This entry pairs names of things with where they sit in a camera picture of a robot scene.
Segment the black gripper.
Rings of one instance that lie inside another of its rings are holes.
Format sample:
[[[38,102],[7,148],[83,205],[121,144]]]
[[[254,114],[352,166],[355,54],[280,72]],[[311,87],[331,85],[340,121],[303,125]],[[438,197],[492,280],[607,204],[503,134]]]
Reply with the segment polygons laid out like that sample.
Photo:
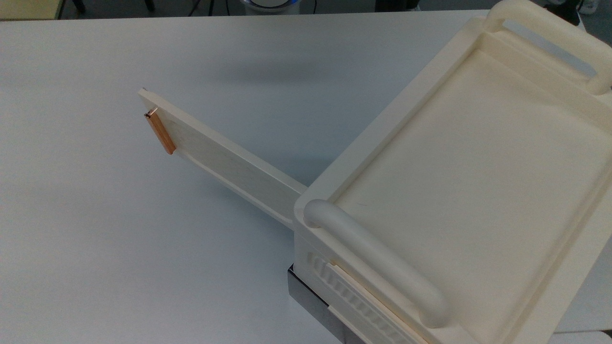
[[[376,0],[376,12],[421,11],[419,0]]]

